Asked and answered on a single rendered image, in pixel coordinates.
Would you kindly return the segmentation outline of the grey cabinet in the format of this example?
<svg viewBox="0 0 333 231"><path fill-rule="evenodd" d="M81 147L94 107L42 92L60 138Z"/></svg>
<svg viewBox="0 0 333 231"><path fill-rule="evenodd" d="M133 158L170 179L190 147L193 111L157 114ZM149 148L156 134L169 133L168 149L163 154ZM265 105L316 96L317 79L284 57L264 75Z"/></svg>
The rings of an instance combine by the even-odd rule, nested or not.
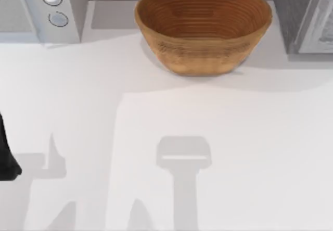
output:
<svg viewBox="0 0 333 231"><path fill-rule="evenodd" d="M286 52L333 54L333 0L273 0Z"/></svg>

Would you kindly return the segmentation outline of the brown woven basket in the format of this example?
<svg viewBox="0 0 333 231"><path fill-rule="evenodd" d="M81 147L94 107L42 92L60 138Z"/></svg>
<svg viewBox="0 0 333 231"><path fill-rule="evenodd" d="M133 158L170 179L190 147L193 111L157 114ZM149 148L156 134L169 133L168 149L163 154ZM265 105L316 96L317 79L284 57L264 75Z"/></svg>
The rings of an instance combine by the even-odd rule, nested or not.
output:
<svg viewBox="0 0 333 231"><path fill-rule="evenodd" d="M156 58L185 76L228 73L272 23L266 0L139 0L135 21Z"/></svg>

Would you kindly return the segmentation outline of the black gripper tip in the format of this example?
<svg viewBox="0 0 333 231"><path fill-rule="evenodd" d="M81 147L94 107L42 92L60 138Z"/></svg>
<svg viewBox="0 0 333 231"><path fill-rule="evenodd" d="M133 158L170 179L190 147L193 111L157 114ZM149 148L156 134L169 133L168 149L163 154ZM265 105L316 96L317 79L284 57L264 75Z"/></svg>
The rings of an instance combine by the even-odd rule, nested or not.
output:
<svg viewBox="0 0 333 231"><path fill-rule="evenodd" d="M14 181L22 174L22 168L12 154L0 113L0 182Z"/></svg>

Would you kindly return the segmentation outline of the pale microwave oven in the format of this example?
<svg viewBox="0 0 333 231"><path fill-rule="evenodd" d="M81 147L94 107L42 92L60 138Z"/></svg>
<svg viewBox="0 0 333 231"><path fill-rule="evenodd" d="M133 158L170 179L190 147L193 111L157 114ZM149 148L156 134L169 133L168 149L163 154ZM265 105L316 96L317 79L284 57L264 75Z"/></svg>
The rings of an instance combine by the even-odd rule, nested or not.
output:
<svg viewBox="0 0 333 231"><path fill-rule="evenodd" d="M43 0L0 0L0 43L79 43L88 1L62 0L59 6L49 6ZM48 21L48 14L56 11L69 19L63 28Z"/></svg>

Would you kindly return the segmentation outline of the white smooth microwave knob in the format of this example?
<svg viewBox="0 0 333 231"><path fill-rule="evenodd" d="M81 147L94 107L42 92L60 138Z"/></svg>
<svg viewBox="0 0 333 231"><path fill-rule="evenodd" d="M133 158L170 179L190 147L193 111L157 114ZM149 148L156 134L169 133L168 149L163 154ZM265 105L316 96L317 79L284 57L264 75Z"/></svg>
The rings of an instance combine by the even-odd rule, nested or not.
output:
<svg viewBox="0 0 333 231"><path fill-rule="evenodd" d="M53 26L59 28L63 28L69 23L67 15L59 11L48 14L48 21Z"/></svg>

